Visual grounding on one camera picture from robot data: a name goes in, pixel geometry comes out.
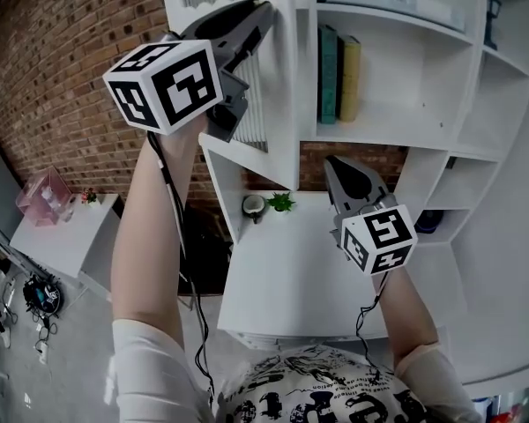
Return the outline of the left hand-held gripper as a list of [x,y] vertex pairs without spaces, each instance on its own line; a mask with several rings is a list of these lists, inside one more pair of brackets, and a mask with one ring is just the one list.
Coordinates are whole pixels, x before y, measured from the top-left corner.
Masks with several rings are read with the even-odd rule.
[[182,40],[135,48],[103,80],[133,128],[171,135],[207,115],[208,133],[229,142],[248,107],[249,85],[235,69],[254,55],[273,19],[268,1],[228,4],[187,26]]

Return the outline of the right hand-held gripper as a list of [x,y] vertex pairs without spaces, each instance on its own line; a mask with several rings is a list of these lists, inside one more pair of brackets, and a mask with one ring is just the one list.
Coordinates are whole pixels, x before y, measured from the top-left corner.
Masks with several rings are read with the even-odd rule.
[[373,168],[354,169],[335,155],[324,159],[330,203],[337,212],[331,234],[346,258],[366,276],[405,265],[418,242],[409,210],[397,202],[382,176]]

